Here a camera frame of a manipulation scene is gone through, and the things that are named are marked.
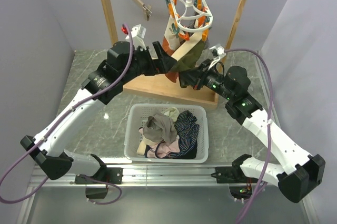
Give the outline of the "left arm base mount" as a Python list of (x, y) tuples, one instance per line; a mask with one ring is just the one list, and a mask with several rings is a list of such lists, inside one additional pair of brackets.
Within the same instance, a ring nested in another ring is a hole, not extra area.
[[(123, 168), (104, 168), (92, 177), (87, 175), (76, 175), (74, 184), (85, 186), (85, 196), (88, 201), (98, 205), (108, 205), (109, 203), (117, 202), (122, 196), (122, 189), (119, 185), (122, 183)], [(117, 190), (117, 196), (109, 202), (98, 202), (103, 200), (108, 195), (110, 187)]]

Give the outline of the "olive green underwear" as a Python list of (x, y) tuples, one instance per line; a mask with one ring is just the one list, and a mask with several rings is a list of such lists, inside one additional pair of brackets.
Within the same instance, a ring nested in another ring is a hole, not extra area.
[(202, 32), (194, 33), (190, 40), (185, 41), (171, 57), (177, 60), (172, 69), (165, 74), (166, 78), (176, 83), (179, 72), (192, 69), (199, 60), (202, 51), (205, 48), (205, 42), (202, 40)]

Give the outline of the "grey striped underwear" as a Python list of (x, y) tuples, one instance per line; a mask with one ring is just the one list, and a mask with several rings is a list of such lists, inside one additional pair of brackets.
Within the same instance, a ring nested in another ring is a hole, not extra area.
[[(208, 22), (208, 18), (204, 15), (199, 17), (194, 21), (193, 28), (201, 28), (204, 27)], [(209, 48), (209, 31), (210, 29), (206, 29), (202, 31), (202, 39), (201, 41), (204, 43), (204, 48)]]

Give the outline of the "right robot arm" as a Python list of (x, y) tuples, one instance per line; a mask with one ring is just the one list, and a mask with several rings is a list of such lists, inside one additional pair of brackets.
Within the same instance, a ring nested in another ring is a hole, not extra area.
[(261, 177), (277, 186), (289, 201), (298, 203), (321, 183), (325, 160), (301, 148), (268, 118), (267, 111), (248, 92), (251, 81), (245, 68), (232, 66), (222, 74), (210, 64), (207, 59), (197, 68), (180, 72), (179, 81), (195, 90), (207, 87), (224, 97), (228, 114), (269, 147), (279, 162), (275, 165), (244, 154), (232, 162), (232, 173), (227, 177), (235, 182)]

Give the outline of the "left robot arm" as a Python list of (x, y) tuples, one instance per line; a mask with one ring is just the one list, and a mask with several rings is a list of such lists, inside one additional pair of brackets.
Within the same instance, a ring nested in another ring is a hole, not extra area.
[(106, 177), (106, 164), (97, 155), (67, 151), (67, 144), (86, 122), (101, 111), (123, 86), (134, 78), (166, 74), (177, 62), (159, 42), (153, 43), (157, 58), (149, 49), (129, 42), (116, 42), (96, 71), (82, 83), (73, 100), (43, 131), (25, 136), (21, 145), (51, 180), (67, 173), (86, 175), (94, 183)]

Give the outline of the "beige underwear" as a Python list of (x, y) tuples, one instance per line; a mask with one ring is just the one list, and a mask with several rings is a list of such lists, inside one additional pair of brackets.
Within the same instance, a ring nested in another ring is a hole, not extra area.
[(162, 113), (155, 112), (148, 117), (143, 127), (143, 135), (153, 142), (165, 141), (172, 143), (176, 140), (177, 130), (172, 119)]

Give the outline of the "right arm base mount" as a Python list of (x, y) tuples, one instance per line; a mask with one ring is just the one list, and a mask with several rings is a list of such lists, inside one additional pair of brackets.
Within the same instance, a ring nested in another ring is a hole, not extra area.
[(252, 184), (257, 183), (256, 178), (246, 177), (238, 168), (232, 166), (215, 167), (211, 177), (217, 184), (228, 184), (230, 196), (235, 201), (248, 201), (252, 196)]

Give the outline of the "white round clip hanger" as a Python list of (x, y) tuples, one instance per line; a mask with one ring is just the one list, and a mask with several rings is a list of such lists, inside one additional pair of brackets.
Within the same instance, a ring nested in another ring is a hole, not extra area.
[[(169, 15), (175, 20), (175, 26), (180, 29), (181, 39), (189, 40), (192, 34), (211, 29), (213, 14), (206, 0), (165, 0)], [(193, 28), (194, 21), (201, 16), (206, 16), (208, 22), (204, 27)]]

